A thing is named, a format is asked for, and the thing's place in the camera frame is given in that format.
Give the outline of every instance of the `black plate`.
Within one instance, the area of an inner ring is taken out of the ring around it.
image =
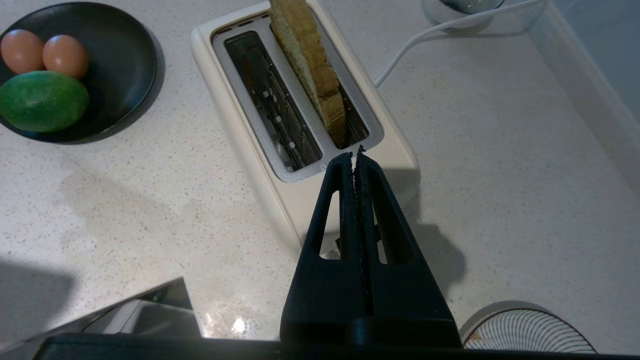
[[[25,29],[46,42],[70,35],[82,43],[90,58],[82,79],[90,103],[82,119],[52,133],[6,127],[22,136],[55,143],[99,140],[124,129],[148,110],[164,78],[164,58],[151,32],[128,13],[96,3],[65,3],[40,9],[18,20],[3,34]],[[0,61],[0,85],[15,74]]]

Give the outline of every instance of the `toast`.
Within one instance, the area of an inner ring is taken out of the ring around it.
[[[271,0],[271,29],[337,147],[344,145],[346,121],[338,78],[305,0]]]

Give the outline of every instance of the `egg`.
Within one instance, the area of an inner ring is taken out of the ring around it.
[[[11,30],[0,44],[2,59],[16,74],[44,70],[42,49],[44,42],[38,35],[26,30]]]
[[[89,55],[78,40],[68,35],[56,35],[44,44],[44,65],[49,71],[61,72],[80,79],[89,68]]]

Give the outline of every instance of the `white cable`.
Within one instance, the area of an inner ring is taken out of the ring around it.
[[[476,21],[476,20],[479,20],[479,19],[484,19],[484,18],[496,16],[498,14],[508,13],[508,12],[512,12],[512,11],[515,11],[515,10],[518,10],[518,9],[526,8],[528,6],[532,6],[532,5],[535,5],[537,3],[541,3],[542,1],[545,1],[545,0],[526,0],[526,1],[523,1],[523,2],[518,3],[518,4],[505,6],[503,8],[487,10],[485,12],[479,12],[479,13],[475,13],[475,14],[472,14],[472,15],[467,15],[465,17],[461,17],[459,19],[443,22],[442,24],[439,24],[439,25],[436,25],[436,26],[432,26],[431,28],[428,28],[428,29],[426,29],[424,31],[421,31],[420,33],[417,33],[411,39],[409,39],[409,41],[407,41],[400,48],[400,50],[394,56],[393,60],[391,60],[389,65],[387,65],[387,68],[385,68],[385,70],[382,72],[382,74],[380,74],[380,76],[374,81],[374,85],[376,85],[376,88],[379,87],[380,84],[382,84],[382,82],[384,82],[384,80],[386,80],[387,76],[389,76],[389,74],[394,69],[394,67],[396,67],[396,65],[398,64],[400,59],[404,56],[404,54],[406,54],[406,52],[409,51],[413,46],[418,44],[422,40],[422,38],[425,37],[426,35],[429,35],[429,34],[437,32],[437,31],[444,30],[444,29],[452,28],[452,27],[457,26],[457,25],[464,25],[467,22],[472,22],[472,21]]]

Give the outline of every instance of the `white toaster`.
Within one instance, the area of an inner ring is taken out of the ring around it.
[[[276,235],[296,255],[307,235],[324,170],[363,146],[383,169],[400,205],[416,196],[418,161],[355,55],[318,1],[316,17],[327,58],[340,82],[347,144],[339,149],[271,32],[269,3],[200,25],[191,48],[220,121]],[[332,199],[321,253],[340,236],[339,199]]]

